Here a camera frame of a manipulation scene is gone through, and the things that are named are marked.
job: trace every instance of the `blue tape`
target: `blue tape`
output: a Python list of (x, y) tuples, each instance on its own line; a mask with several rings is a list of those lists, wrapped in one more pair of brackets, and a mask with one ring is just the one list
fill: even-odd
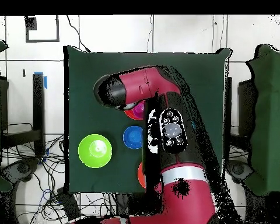
[(47, 89), (48, 85), (47, 85), (47, 76), (44, 77), (44, 88)]
[(47, 161), (47, 158), (46, 158), (46, 157), (43, 157), (43, 161), (46, 162), (46, 161)]

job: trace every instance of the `floor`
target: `floor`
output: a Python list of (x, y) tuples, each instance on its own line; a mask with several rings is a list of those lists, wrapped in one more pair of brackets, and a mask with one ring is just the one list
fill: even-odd
[[(56, 39), (55, 16), (36, 16), (37, 30), (29, 31), (29, 39)], [(253, 59), (259, 44), (272, 44), (280, 50), (280, 16), (270, 15), (118, 15), (69, 16), (71, 25), (80, 33), (81, 42), (93, 52), (189, 52), (215, 53), (221, 47), (231, 48), (229, 76), (232, 85), (232, 132), (237, 133), (237, 84), (251, 78), (245, 64)], [(62, 46), (70, 45), (85, 50), (76, 31), (66, 16), (59, 16), (59, 42), (25, 42), (24, 16), (0, 16), (0, 40), (8, 49), (0, 53), (0, 70), (9, 81), (8, 119), (10, 124), (32, 123), (32, 74), (43, 72), (47, 76), (45, 94), (45, 139), (54, 140), (64, 133), (64, 67)], [(29, 125), (12, 125), (9, 132), (29, 130)], [(25, 146), (19, 148), (28, 151)], [(16, 161), (13, 150), (5, 150), (2, 165)], [(62, 156), (58, 142), (50, 154)], [(47, 160), (50, 166), (56, 159)], [(56, 170), (64, 171), (58, 164)], [(48, 188), (48, 176), (42, 165), (36, 171), (43, 189)], [(64, 185), (64, 173), (54, 173), (56, 187)], [(239, 214), (244, 217), (246, 200), (242, 186), (226, 175)], [(77, 196), (85, 215), (106, 214), (102, 194)], [(16, 196), (16, 213), (21, 224), (29, 224), (34, 213), (46, 202), (35, 176), (28, 183), (20, 183)], [(50, 218), (56, 218), (52, 211)], [(39, 219), (35, 224), (60, 224), (58, 220)]]

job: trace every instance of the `red bowl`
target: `red bowl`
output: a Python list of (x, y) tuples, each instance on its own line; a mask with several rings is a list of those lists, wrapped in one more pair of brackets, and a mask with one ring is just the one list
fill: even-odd
[(137, 176), (138, 176), (138, 181), (139, 181), (140, 185), (143, 188), (145, 188), (145, 179), (144, 179), (144, 174), (143, 174), (143, 170), (142, 170), (142, 162), (140, 163), (140, 165), (138, 167)]
[(134, 114), (133, 108), (130, 110), (125, 110), (124, 113), (133, 120), (143, 120), (143, 118), (139, 118)]

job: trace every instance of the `pink bowl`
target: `pink bowl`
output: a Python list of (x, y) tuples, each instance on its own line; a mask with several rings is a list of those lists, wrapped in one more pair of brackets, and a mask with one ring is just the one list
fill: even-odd
[(144, 101), (139, 102), (133, 109), (133, 114), (138, 118), (143, 118), (144, 114)]

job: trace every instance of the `black frame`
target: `black frame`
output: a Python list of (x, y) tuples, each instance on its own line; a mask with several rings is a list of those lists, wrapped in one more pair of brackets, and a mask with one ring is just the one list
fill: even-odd
[[(2, 115), (6, 115), (7, 122), (7, 88), (3, 91), (3, 99), (6, 99), (6, 107), (2, 108)], [(36, 156), (45, 154), (44, 139), (44, 86), (43, 75), (33, 75), (33, 129), (18, 133), (7, 133), (1, 135), (1, 148), (8, 149), (28, 142), (34, 142)]]

